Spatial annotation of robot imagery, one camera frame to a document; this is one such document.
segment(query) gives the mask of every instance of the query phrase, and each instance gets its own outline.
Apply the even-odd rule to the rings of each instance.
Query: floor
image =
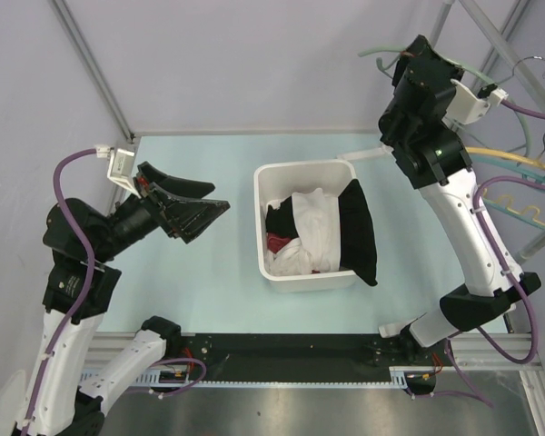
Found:
[[[470,399],[412,401],[403,391],[194,388],[159,401],[125,395],[101,436],[536,435],[517,372],[476,372],[473,381],[495,409]],[[454,373],[440,389],[463,390]]]
[[[393,159],[354,163],[372,213],[378,286],[278,293],[256,260],[254,171],[374,147],[372,134],[144,137],[137,162],[170,175],[213,182],[210,198],[231,209],[189,245],[148,235],[117,257],[123,271],[102,332],[135,332],[160,315],[185,332],[376,333],[434,307],[463,281],[438,219]],[[504,332],[498,319],[488,327]]]

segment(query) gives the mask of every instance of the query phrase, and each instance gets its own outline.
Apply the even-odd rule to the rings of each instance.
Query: white cloth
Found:
[[[294,193],[292,215],[299,238],[277,254],[268,252],[269,272],[286,276],[339,271],[341,229],[337,197],[325,196],[321,188],[307,194]]]

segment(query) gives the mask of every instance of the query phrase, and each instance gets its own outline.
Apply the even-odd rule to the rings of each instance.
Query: red cloth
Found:
[[[274,254],[277,254],[290,241],[292,241],[291,238],[282,238],[275,233],[266,234],[266,246],[269,247],[269,250]]]

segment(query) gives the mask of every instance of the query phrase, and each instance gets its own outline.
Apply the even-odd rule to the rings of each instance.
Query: white plastic bin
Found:
[[[274,207],[292,193],[312,193],[322,188],[325,193],[338,196],[355,178],[353,165],[340,159],[274,163],[261,166],[254,173],[254,208],[256,215],[256,246],[261,274],[279,292],[320,291],[351,286],[356,281],[351,270],[309,275],[275,276],[269,274],[266,257],[265,217],[269,204]]]

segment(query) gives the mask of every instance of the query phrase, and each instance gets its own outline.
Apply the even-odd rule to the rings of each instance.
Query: gray floor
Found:
[[[441,389],[463,390],[444,373]],[[494,401],[451,397],[412,401],[402,391],[345,389],[197,388],[158,401],[125,395],[109,414],[102,436],[243,435],[536,435],[519,374],[474,373]]]

